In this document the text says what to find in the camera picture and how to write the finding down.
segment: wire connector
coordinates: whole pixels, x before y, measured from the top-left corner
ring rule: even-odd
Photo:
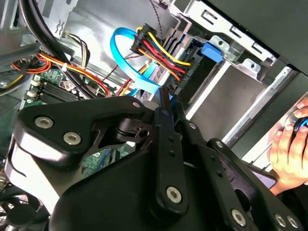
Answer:
[[[135,36],[135,41],[133,45],[131,46],[132,52],[139,54],[139,55],[143,55],[142,53],[138,51],[138,49],[141,48],[142,40],[149,36],[148,32],[151,32],[154,36],[156,36],[157,34],[157,31],[154,30],[154,28],[150,27],[148,24],[144,24],[142,30],[139,31],[137,35]]]

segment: cable tie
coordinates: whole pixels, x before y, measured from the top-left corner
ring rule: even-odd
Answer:
[[[66,72],[67,71],[67,63],[64,63],[62,68],[61,68],[61,71],[63,72]]]

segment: finger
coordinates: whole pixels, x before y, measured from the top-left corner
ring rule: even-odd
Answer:
[[[269,160],[270,160],[269,162],[273,167],[275,167],[278,161],[277,153],[278,153],[278,145],[279,145],[281,135],[282,135],[282,131],[278,131],[276,133],[276,135],[274,136],[274,140],[271,145],[270,151],[269,151]]]
[[[303,117],[306,117],[308,116],[308,107],[304,107],[302,109],[298,109],[294,112],[294,115],[297,117],[297,118],[303,118]]]
[[[308,172],[308,142],[307,142],[305,150],[304,150],[302,168],[303,168],[304,171]]]
[[[287,125],[281,135],[278,145],[278,164],[285,168],[288,165],[288,154],[291,144],[291,136],[293,133],[293,126]]]
[[[288,165],[294,169],[300,169],[302,167],[302,156],[307,134],[308,128],[301,127],[290,146]]]
[[[303,107],[307,107],[308,106],[308,98],[304,98],[298,105],[297,108],[298,109],[302,109]]]

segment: black arm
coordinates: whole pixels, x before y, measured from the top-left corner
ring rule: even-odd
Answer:
[[[170,102],[165,90],[159,93],[161,105],[155,111],[124,96],[20,112],[14,141],[61,171],[76,169],[85,156],[99,150],[137,143],[135,152],[60,197],[51,231],[303,230],[226,145],[203,140],[198,127],[185,119],[176,96]],[[53,126],[36,126],[42,116]],[[67,132],[78,134],[80,143],[65,142]],[[25,140],[39,143],[40,149]]]

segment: gray metal sheet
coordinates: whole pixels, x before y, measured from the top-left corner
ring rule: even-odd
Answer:
[[[156,9],[161,20],[163,34],[166,34],[167,30],[177,21],[168,10],[160,7]],[[80,36],[87,42],[91,51],[91,64],[110,72],[116,65],[109,45],[114,30],[118,27],[136,30],[144,23],[159,31],[155,12],[148,0],[80,0],[70,13],[64,30]],[[132,40],[118,37],[116,41],[123,56],[132,53],[130,51]],[[130,59],[129,62],[138,69],[145,60],[142,57]],[[120,68],[114,72],[114,75],[126,76]]]
[[[265,85],[230,67],[192,117],[205,140],[222,139]]]

